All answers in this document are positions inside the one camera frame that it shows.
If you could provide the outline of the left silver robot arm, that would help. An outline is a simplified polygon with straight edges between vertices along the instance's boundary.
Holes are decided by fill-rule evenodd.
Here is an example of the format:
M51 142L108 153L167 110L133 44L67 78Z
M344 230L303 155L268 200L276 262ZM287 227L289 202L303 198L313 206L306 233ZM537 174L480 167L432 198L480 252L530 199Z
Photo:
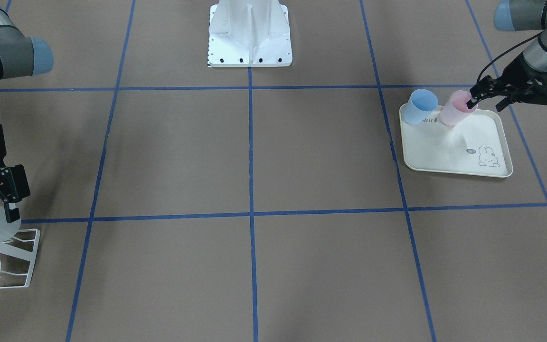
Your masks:
M500 96L498 111L514 103L547 106L547 0L502 0L493 15L502 32L536 31L525 40L526 48L512 60L498 78L478 76L471 88L467 108Z

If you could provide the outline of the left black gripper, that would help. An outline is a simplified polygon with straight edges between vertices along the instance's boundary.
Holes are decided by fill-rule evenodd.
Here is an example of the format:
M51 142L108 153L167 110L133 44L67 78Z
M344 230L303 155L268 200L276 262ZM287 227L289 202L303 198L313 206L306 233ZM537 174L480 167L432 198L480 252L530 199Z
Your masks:
M470 89L468 109L475 109L481 101L500 96L496 104L501 111L514 103L547 106L547 67L543 71L530 65L521 53L504 69L499 78L485 78L485 85L475 85Z

